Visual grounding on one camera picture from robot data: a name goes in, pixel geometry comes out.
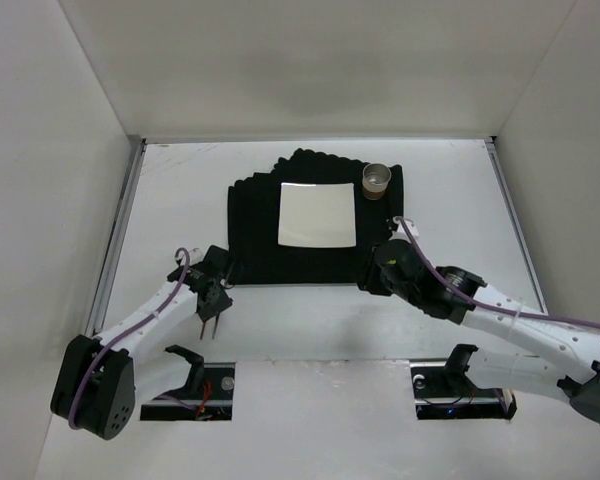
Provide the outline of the silver knife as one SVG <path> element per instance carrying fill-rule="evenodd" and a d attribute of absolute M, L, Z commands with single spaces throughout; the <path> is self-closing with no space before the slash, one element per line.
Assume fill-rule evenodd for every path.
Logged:
<path fill-rule="evenodd" d="M 214 318 L 214 324 L 213 324 L 213 330 L 212 330 L 212 337 L 211 337 L 212 340 L 215 340 L 215 338 L 216 338 L 220 318 L 221 318 L 221 313 L 218 313 L 215 316 L 215 318 Z"/>

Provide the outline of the black cloth placemat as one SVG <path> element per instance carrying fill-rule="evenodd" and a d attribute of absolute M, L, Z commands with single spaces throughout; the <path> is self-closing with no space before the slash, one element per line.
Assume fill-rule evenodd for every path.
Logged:
<path fill-rule="evenodd" d="M 404 176 L 378 200 L 362 191 L 365 162 L 298 149 L 268 173 L 228 189 L 228 245 L 233 285 L 353 284 L 369 249 L 395 231 L 404 212 Z"/>

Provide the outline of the metal cup with cork base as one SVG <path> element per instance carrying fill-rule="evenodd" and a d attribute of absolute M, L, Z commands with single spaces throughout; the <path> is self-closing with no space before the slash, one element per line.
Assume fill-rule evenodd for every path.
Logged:
<path fill-rule="evenodd" d="M 384 164 L 367 164 L 362 170 L 362 193 L 369 200 L 384 196 L 392 179 L 390 168 Z"/>

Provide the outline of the white square plate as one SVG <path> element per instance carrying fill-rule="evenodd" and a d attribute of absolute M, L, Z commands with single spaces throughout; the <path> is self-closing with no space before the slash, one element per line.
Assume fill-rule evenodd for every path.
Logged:
<path fill-rule="evenodd" d="M 277 241 L 293 248 L 355 247 L 354 185 L 282 183 Z"/>

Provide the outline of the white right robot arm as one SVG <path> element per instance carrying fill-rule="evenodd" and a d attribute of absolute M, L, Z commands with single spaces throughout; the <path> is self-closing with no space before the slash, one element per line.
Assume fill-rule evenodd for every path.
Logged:
<path fill-rule="evenodd" d="M 431 318 L 488 333 L 523 351 L 506 355 L 458 344 L 445 365 L 450 374 L 481 389 L 554 398 L 600 424 L 600 327 L 554 322 L 474 273 L 432 266 L 400 238 L 371 247 L 358 287 L 397 296 Z"/>

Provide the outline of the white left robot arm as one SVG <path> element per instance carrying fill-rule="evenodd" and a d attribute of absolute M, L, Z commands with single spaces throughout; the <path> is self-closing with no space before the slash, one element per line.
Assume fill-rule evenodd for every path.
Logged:
<path fill-rule="evenodd" d="M 69 342 L 50 410 L 71 429 L 111 440 L 154 399 L 194 421 L 228 418 L 229 393 L 204 357 L 164 342 L 192 316 L 218 320 L 233 304 L 225 285 L 235 266 L 230 253 L 212 245 L 201 260 L 192 256 L 178 248 L 176 269 L 146 303 L 110 329 Z"/>

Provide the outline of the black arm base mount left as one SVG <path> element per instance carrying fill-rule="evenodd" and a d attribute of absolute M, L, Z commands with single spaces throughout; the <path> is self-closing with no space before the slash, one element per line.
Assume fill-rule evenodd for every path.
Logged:
<path fill-rule="evenodd" d="M 187 362 L 190 367 L 185 384 L 161 392 L 140 407 L 139 419 L 145 422 L 231 421 L 236 380 L 235 363 L 207 363 L 184 347 L 173 345 L 165 352 Z"/>

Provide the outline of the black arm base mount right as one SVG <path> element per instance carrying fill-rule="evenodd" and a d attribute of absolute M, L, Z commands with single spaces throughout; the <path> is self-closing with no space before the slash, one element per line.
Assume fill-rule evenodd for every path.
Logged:
<path fill-rule="evenodd" d="M 515 416 L 517 402 L 511 391 L 479 388 L 466 376 L 470 355 L 477 350 L 474 345 L 459 344 L 447 359 L 410 363 L 418 420 L 509 421 Z"/>

